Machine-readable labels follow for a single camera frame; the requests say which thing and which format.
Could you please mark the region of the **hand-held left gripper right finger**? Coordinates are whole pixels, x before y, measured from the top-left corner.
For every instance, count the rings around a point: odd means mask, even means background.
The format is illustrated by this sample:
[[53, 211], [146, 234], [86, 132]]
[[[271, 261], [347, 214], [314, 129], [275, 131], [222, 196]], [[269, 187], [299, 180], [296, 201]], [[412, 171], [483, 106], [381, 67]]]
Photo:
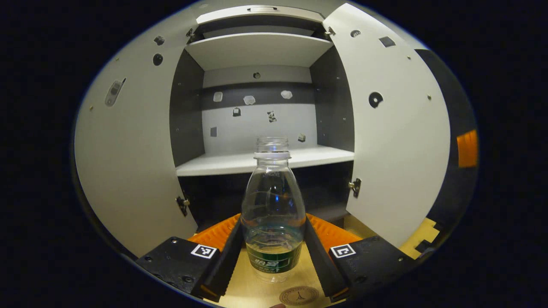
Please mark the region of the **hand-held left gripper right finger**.
[[325, 296], [355, 301], [395, 282], [418, 261], [375, 235], [360, 238], [307, 214], [304, 240]]

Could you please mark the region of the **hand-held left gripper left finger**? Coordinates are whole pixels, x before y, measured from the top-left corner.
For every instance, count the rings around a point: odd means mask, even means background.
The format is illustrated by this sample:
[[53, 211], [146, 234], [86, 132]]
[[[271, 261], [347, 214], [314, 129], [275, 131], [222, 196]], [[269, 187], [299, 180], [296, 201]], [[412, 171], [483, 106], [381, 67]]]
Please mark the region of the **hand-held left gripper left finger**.
[[190, 296], [219, 302], [243, 245], [240, 216], [233, 215], [188, 239], [170, 237], [136, 263]]

